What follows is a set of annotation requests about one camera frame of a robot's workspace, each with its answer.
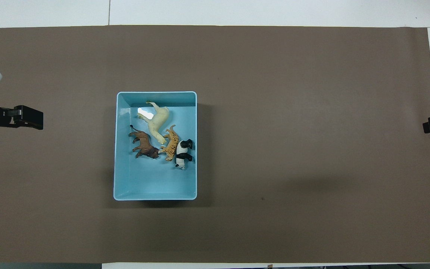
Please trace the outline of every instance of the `black cable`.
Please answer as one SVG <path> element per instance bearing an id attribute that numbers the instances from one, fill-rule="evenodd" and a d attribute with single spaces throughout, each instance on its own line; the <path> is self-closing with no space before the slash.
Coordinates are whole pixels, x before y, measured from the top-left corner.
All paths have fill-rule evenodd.
<path id="1" fill-rule="evenodd" d="M 409 268 L 409 267 L 407 267 L 407 266 L 404 266 L 404 265 L 402 265 L 402 264 L 398 264 L 399 266 L 401 266 L 401 267 L 403 267 L 404 269 L 411 269 L 411 268 Z"/>

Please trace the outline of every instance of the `panda figurine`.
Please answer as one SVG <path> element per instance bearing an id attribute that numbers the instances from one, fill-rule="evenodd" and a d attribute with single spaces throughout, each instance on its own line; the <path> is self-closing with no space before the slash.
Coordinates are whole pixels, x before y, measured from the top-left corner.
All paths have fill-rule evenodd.
<path id="1" fill-rule="evenodd" d="M 185 160 L 191 162 L 193 157 L 188 154 L 188 149 L 193 147 L 193 141 L 188 139 L 186 141 L 180 141 L 177 145 L 177 151 L 175 155 L 175 167 L 178 167 L 182 170 L 185 169 Z"/>

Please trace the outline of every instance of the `brown lion toy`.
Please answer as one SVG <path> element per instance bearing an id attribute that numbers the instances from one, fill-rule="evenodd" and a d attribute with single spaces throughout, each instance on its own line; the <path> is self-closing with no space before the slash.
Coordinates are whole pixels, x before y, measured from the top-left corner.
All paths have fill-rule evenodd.
<path id="1" fill-rule="evenodd" d="M 145 155 L 147 157 L 151 157 L 153 159 L 156 159 L 159 157 L 159 149 L 154 148 L 150 142 L 149 142 L 149 135 L 143 131 L 139 131 L 134 128 L 134 126 L 130 125 L 130 128 L 134 129 L 135 132 L 129 133 L 128 136 L 135 136 L 135 139 L 132 143 L 135 143 L 136 141 L 140 141 L 140 145 L 133 148 L 132 152 L 135 152 L 136 150 L 140 150 L 137 155 L 135 155 L 136 158 L 140 157 L 140 155 Z"/>

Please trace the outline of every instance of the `animal figurine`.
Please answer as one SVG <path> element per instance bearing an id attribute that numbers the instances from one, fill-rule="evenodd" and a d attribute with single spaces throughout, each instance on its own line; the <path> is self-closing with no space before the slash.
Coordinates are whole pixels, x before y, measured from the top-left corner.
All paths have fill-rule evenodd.
<path id="1" fill-rule="evenodd" d="M 159 107 L 154 102 L 147 101 L 146 103 L 151 104 L 154 107 L 156 114 L 151 120 L 140 113 L 137 113 L 137 116 L 147 122 L 150 134 L 154 136 L 161 145 L 164 145 L 166 141 L 165 138 L 159 133 L 159 129 L 165 123 L 167 118 L 169 118 L 169 109 L 167 107 Z"/>
<path id="2" fill-rule="evenodd" d="M 145 155 L 147 157 L 151 157 L 153 159 L 156 159 L 159 157 L 159 149 L 154 148 L 150 142 L 149 142 L 149 135 L 143 131 L 139 131 L 134 128 L 134 126 L 130 125 L 130 128 L 134 129 L 134 132 L 129 133 L 128 136 L 135 136 L 135 139 L 132 143 L 135 143 L 136 141 L 140 141 L 140 145 L 133 148 L 132 152 L 135 152 L 136 150 L 140 150 L 137 155 L 135 155 L 136 158 L 140 157 L 140 155 Z"/>
<path id="3" fill-rule="evenodd" d="M 176 132 L 174 132 L 174 125 L 170 126 L 170 129 L 166 129 L 165 131 L 168 133 L 164 137 L 169 138 L 169 144 L 167 147 L 161 146 L 159 150 L 160 153 L 167 153 L 167 157 L 165 157 L 165 160 L 167 162 L 170 162 L 174 159 L 175 151 L 177 150 L 177 145 L 179 143 L 179 136 Z"/>
<path id="4" fill-rule="evenodd" d="M 185 160 L 191 162 L 193 157 L 188 154 L 188 148 L 192 148 L 193 141 L 188 139 L 187 141 L 180 141 L 177 145 L 177 155 L 175 155 L 175 167 L 178 167 L 182 170 L 185 169 Z"/>

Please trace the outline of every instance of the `white floor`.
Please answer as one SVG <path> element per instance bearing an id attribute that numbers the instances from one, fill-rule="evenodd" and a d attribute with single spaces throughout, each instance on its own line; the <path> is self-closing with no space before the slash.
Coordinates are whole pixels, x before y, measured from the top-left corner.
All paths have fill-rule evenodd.
<path id="1" fill-rule="evenodd" d="M 430 0 L 0 0 L 0 28 L 108 24 L 428 27 L 430 44 Z M 308 265 L 315 264 L 274 264 Z M 266 266 L 104 264 L 111 269 Z"/>

